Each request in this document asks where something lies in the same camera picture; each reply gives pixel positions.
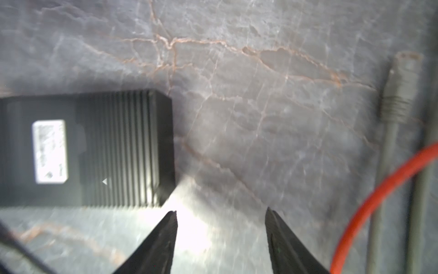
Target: black box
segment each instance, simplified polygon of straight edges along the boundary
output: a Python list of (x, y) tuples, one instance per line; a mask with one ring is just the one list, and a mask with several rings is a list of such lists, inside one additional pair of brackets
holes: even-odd
[(160, 206), (172, 101), (156, 91), (0, 99), (0, 206)]

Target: red wire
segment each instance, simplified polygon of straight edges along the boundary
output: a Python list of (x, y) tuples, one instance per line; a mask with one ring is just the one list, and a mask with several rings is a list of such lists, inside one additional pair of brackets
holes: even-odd
[(388, 176), (375, 190), (368, 196), (363, 205), (356, 211), (350, 220), (347, 228), (339, 241), (333, 256), (330, 268), (331, 274), (341, 274), (348, 251), (353, 245), (353, 240), (359, 233), (363, 224), (376, 210), (383, 200), (391, 194), (397, 187), (402, 185), (407, 179), (414, 176), (417, 172), (425, 168), (431, 161), (438, 157), (438, 142), (422, 149), (396, 172)]

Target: cable connector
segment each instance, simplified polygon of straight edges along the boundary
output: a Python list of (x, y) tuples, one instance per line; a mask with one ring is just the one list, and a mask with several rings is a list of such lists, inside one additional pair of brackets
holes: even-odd
[(418, 93), (417, 82), (422, 61), (423, 55), (420, 53), (400, 51), (396, 54), (383, 90), (382, 121), (406, 122)]

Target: barcode label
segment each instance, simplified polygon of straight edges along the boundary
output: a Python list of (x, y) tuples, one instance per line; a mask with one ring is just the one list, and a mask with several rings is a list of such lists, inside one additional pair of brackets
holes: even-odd
[(68, 179), (64, 120), (32, 124), (35, 180), (37, 184), (63, 184)]

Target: marble surface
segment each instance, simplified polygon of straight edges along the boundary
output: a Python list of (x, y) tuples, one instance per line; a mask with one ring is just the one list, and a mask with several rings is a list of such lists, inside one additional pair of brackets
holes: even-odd
[[(374, 185), (381, 89), (426, 56), (394, 167), (420, 146), (438, 42), (434, 0), (0, 0), (0, 94), (157, 88), (173, 99), (178, 187), (160, 210), (3, 209), (57, 273), (110, 273), (177, 209), (172, 273), (272, 273), (277, 210), (323, 265)], [(411, 185), (387, 200), (382, 273), (404, 270)], [(423, 273), (438, 269), (438, 183)], [(368, 224), (343, 273), (364, 273)], [(16, 273), (33, 273), (0, 249)]]

